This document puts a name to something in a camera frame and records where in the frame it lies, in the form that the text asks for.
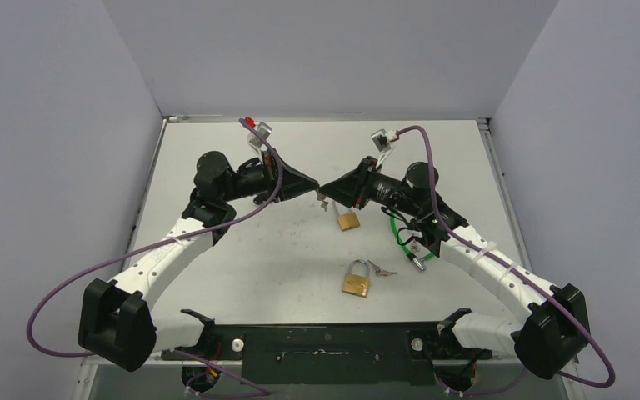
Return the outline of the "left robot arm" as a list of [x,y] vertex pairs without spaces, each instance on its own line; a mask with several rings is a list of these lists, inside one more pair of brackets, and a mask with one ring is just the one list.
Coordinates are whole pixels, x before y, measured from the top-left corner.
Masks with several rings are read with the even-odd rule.
[[318,181],[277,161],[268,151],[234,170],[219,151],[196,164],[195,187],[161,247],[151,249],[108,281],[94,279],[83,294],[77,342],[129,372],[155,352],[184,348],[208,357],[215,348],[206,326],[214,321],[191,309],[153,317],[151,311],[175,278],[227,233],[237,213],[231,202],[252,197],[286,201],[318,189]]

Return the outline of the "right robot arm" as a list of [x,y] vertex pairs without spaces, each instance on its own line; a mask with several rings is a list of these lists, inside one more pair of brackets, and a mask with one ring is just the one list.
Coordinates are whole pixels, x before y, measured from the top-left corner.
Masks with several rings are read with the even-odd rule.
[[587,304],[571,283],[542,279],[498,251],[474,226],[454,212],[435,190],[438,172],[426,162],[407,167],[397,180],[381,173],[378,160],[365,157],[319,192],[346,207],[375,202],[410,217],[417,241],[430,253],[461,268],[510,312],[491,317],[460,308],[438,329],[437,345],[450,358],[468,349],[488,349],[517,357],[532,374],[551,379],[587,345]]

